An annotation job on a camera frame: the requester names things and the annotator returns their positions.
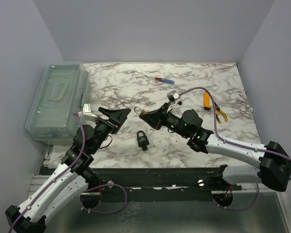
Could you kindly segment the brass padlock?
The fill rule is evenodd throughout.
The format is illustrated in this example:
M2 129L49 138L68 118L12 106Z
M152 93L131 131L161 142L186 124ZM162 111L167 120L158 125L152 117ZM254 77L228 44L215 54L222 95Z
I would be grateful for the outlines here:
M134 112L139 117L147 114L147 111L145 111L144 109L140 107L134 107Z

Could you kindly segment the black padlock with key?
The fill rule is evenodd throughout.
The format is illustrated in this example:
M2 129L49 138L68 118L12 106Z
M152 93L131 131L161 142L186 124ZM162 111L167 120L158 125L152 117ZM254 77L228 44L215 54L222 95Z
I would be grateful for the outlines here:
M147 151L147 146L149 145L149 140L144 131L137 132L137 143L143 151Z

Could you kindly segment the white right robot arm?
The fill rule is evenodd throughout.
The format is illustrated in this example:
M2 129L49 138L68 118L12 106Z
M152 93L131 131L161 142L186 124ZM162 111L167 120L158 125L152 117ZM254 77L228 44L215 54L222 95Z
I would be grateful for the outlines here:
M244 162L244 166L226 167L223 173L213 178L213 184L219 190L236 183L261 183L278 192L287 189L291 179L291 158L277 142L250 144L222 138L202 127L203 120L195 110L186 110L178 117L171 112L168 103L154 111L142 110L139 118L155 130L166 127L187 138L188 146L196 152L218 154Z

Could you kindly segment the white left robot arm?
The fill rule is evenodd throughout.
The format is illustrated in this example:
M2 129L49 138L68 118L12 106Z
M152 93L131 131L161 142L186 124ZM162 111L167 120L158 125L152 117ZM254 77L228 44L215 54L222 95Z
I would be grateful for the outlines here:
M49 178L23 203L7 208L9 232L43 233L50 220L76 195L101 188L98 174L90 168L92 156L102 148L108 136L119 131L131 110L101 107L98 110L106 119L94 115L89 104L85 104L81 112L72 114L76 121L82 116L94 122L95 127L80 124L72 146Z

